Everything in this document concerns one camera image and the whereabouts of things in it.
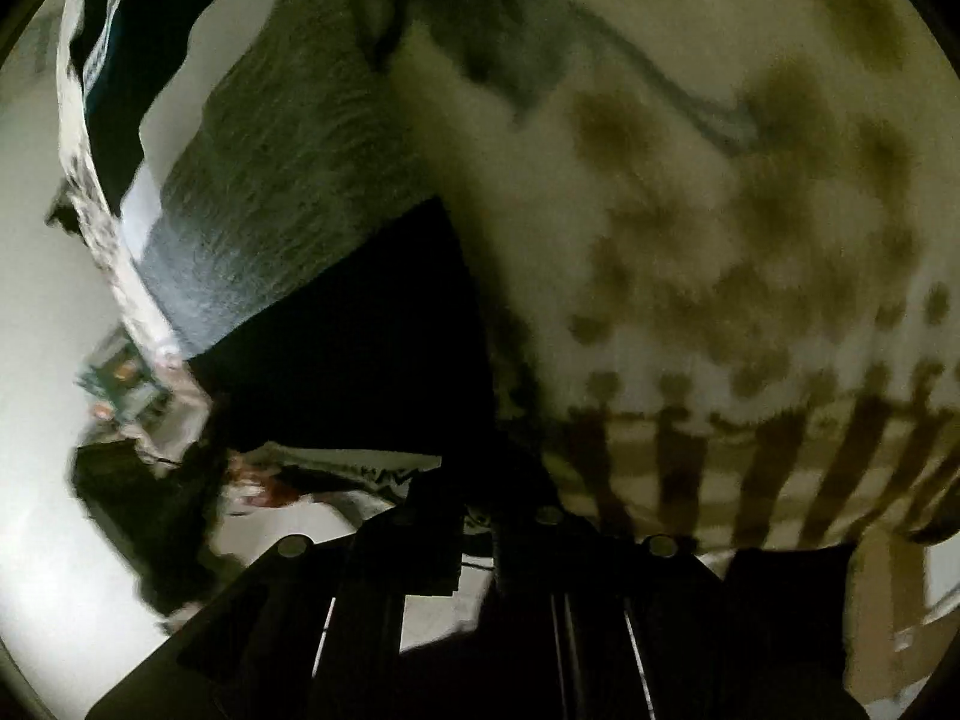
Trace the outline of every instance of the white wall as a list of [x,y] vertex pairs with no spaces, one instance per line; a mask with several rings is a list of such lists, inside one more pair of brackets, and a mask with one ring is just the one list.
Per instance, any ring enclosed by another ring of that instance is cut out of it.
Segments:
[[0,108],[0,638],[70,720],[162,639],[66,482],[74,375],[117,312],[83,245],[43,223],[60,179],[45,76]]

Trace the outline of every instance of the gray fabric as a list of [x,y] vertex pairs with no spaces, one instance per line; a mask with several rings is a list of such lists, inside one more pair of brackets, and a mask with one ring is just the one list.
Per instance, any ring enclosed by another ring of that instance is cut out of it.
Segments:
[[347,0],[277,0],[162,187],[138,269],[192,357],[431,194]]

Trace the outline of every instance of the textured gray cloth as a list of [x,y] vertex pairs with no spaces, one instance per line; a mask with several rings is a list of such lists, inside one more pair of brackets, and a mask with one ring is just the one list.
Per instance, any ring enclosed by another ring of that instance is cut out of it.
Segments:
[[277,0],[162,187],[138,269],[189,358],[431,194],[347,0]]

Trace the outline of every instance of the patterned fabric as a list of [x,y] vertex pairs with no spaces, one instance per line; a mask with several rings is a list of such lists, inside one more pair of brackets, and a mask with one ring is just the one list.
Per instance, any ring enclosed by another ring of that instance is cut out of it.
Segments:
[[419,153],[500,427],[570,509],[703,550],[949,534],[960,85],[908,0],[157,1],[70,0],[61,41],[138,343],[189,357],[350,255]]

